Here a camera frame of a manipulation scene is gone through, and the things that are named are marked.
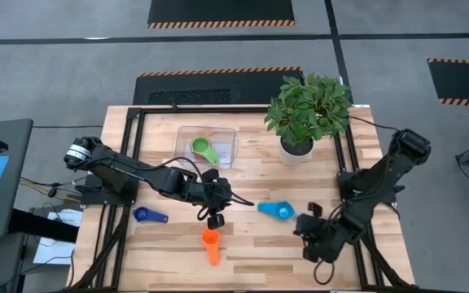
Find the green measuring cup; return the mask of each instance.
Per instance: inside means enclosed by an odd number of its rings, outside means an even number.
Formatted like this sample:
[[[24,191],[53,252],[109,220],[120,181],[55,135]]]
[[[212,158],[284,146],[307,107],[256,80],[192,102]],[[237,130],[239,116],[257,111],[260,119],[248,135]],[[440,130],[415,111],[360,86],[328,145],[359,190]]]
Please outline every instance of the green measuring cup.
[[[196,137],[191,140],[191,151],[194,154],[202,155],[209,163],[217,164],[220,160],[211,148],[211,142],[204,137]]]

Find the transparent bin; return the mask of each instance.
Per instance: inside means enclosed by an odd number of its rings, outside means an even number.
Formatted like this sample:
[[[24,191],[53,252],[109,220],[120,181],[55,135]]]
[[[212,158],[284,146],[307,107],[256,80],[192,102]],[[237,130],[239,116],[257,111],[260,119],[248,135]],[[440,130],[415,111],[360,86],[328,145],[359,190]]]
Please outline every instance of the transparent bin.
[[[201,155],[191,151],[191,141],[196,137],[208,138],[218,157],[218,163],[209,163]],[[234,129],[201,126],[182,126],[175,140],[174,156],[192,160],[199,168],[231,168],[238,152],[238,139]],[[184,168],[193,168],[185,160],[178,161]]]

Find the potted plant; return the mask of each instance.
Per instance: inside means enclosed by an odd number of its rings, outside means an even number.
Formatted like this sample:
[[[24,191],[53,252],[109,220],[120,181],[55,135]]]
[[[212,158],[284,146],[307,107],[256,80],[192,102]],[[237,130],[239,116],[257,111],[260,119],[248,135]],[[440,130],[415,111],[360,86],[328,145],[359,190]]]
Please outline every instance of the potted plant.
[[[310,155],[314,141],[334,137],[348,125],[348,89],[337,79],[309,74],[302,85],[294,77],[286,82],[281,93],[271,99],[264,123],[267,131],[276,129],[280,138],[280,160],[296,165]]]

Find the green plant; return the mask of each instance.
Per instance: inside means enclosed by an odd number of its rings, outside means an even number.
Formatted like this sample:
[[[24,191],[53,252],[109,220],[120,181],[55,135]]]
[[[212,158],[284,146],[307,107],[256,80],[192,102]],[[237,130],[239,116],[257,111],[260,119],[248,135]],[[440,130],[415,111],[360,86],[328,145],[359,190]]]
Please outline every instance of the green plant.
[[[335,136],[348,125],[349,87],[337,79],[309,74],[305,85],[294,77],[283,77],[286,82],[281,93],[271,99],[264,123],[267,131],[276,129],[276,135],[292,147],[309,139],[320,140],[325,135]]]

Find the white flower pot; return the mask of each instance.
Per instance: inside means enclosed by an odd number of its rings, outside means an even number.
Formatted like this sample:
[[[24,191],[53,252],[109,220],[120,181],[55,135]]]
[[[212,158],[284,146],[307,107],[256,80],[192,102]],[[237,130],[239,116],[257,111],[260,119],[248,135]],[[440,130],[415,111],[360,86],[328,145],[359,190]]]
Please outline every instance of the white flower pot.
[[[285,149],[283,149],[283,145],[280,139],[280,152],[279,152],[279,157],[282,163],[284,163],[287,166],[295,166],[298,165],[299,163],[308,160],[312,157],[312,152],[314,149],[314,144],[313,147],[310,148],[310,151],[306,153],[305,155],[291,155]]]

